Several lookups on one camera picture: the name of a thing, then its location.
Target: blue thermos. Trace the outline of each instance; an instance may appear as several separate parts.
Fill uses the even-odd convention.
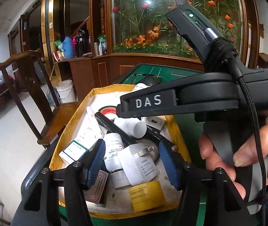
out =
[[[75,53],[72,47],[72,40],[70,37],[65,37],[63,42],[63,49],[64,49],[64,58],[65,59],[72,59],[75,57]]]

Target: glass display case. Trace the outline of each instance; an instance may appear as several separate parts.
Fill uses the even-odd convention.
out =
[[[242,0],[111,0],[113,52],[154,53],[198,59],[165,13],[189,3],[242,50]]]

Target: gold column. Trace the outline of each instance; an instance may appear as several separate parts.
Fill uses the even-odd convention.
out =
[[[50,76],[54,65],[53,53],[57,50],[54,42],[63,42],[65,36],[70,36],[70,0],[42,0],[41,29],[46,70]],[[71,70],[64,63],[55,64],[54,71],[52,82],[70,78]]]

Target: wooden counter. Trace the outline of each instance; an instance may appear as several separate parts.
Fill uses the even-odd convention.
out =
[[[170,55],[142,53],[113,53],[110,55],[96,56],[94,58],[73,58],[60,62],[70,63],[73,82],[79,100],[83,100],[93,88],[112,84],[120,75],[140,63],[204,71],[202,63],[198,60]]]

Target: black velcro strap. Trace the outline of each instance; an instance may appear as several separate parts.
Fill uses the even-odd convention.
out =
[[[227,61],[232,56],[238,55],[232,43],[223,37],[215,39],[211,43],[210,52],[204,61],[205,72],[227,72]]]
[[[246,204],[247,206],[254,205],[254,204],[259,204],[259,205],[268,204],[268,185],[266,185],[266,194],[263,195],[262,190],[261,190],[257,198],[255,198],[252,201],[247,202]]]

